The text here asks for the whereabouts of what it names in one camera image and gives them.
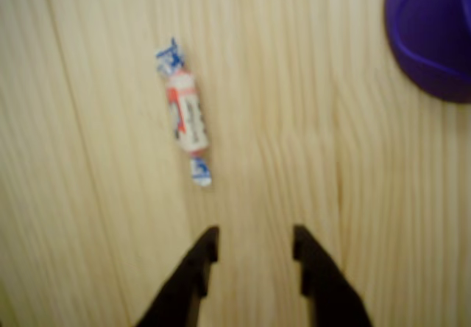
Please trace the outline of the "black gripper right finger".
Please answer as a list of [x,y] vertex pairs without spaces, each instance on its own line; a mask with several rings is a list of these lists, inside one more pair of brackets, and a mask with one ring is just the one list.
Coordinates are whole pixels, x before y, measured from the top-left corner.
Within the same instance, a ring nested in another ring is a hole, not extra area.
[[300,293],[308,302],[310,326],[371,326],[360,295],[314,235],[293,229],[293,259],[300,265]]

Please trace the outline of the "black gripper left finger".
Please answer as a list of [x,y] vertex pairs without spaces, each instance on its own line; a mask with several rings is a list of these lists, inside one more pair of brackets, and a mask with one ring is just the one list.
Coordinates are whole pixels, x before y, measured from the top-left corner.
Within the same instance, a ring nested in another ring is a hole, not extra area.
[[208,296],[211,267],[219,260],[219,227],[210,226],[164,281],[137,326],[197,326]]

